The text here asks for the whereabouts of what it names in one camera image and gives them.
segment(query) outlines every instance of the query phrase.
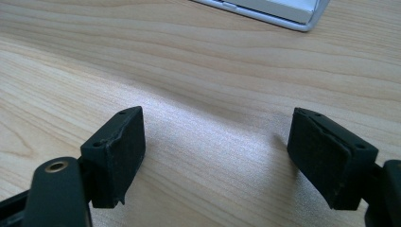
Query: black plastic part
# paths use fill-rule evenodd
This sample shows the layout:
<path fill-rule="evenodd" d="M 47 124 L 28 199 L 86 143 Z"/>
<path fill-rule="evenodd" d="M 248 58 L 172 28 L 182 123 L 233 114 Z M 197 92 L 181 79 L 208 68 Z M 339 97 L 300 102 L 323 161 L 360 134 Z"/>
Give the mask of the black plastic part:
<path fill-rule="evenodd" d="M 330 208 L 356 210 L 378 150 L 326 116 L 295 108 L 288 154 Z"/>
<path fill-rule="evenodd" d="M 92 226 L 75 158 L 53 159 L 35 170 L 23 226 Z"/>
<path fill-rule="evenodd" d="M 401 226 L 401 161 L 390 160 L 384 164 L 381 188 L 392 226 Z"/>
<path fill-rule="evenodd" d="M 141 107 L 117 113 L 80 147 L 81 166 L 95 179 L 95 185 L 85 185 L 92 188 L 86 195 L 95 208 L 114 208 L 119 201 L 124 204 L 145 149 Z"/>
<path fill-rule="evenodd" d="M 22 226 L 28 192 L 22 192 L 0 202 L 0 227 Z"/>

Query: wood grain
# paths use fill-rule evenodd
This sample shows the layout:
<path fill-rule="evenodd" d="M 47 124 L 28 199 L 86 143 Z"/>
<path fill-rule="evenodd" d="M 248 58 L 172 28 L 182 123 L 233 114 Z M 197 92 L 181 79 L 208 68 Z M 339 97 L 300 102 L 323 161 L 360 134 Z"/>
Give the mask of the wood grain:
<path fill-rule="evenodd" d="M 332 1 L 300 33 L 184 0 L 0 1 L 0 200 L 144 108 L 147 156 L 95 226 L 364 226 L 286 152 L 294 107 L 401 159 L 401 2 Z"/>

